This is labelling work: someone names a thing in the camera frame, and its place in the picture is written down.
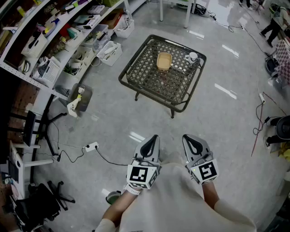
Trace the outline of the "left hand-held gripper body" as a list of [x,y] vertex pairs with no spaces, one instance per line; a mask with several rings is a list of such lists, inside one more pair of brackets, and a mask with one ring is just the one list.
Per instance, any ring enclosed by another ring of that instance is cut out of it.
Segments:
[[159,156],[154,158],[133,157],[127,167],[127,183],[138,189],[151,189],[161,170]]

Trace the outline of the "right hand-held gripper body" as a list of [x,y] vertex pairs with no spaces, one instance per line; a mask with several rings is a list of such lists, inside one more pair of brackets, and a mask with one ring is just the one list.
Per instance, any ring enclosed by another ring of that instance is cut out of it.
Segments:
[[212,152],[189,162],[185,167],[198,185],[209,183],[219,176],[217,160]]

